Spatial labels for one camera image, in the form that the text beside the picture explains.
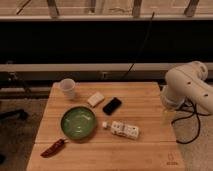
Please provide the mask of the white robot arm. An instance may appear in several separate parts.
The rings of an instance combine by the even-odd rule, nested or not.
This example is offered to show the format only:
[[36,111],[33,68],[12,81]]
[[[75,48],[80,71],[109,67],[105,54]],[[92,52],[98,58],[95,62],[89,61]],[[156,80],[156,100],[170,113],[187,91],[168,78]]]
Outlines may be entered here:
[[178,109],[188,98],[213,114],[213,87],[205,82],[207,76],[208,68],[200,61],[170,69],[160,94],[162,104],[167,109]]

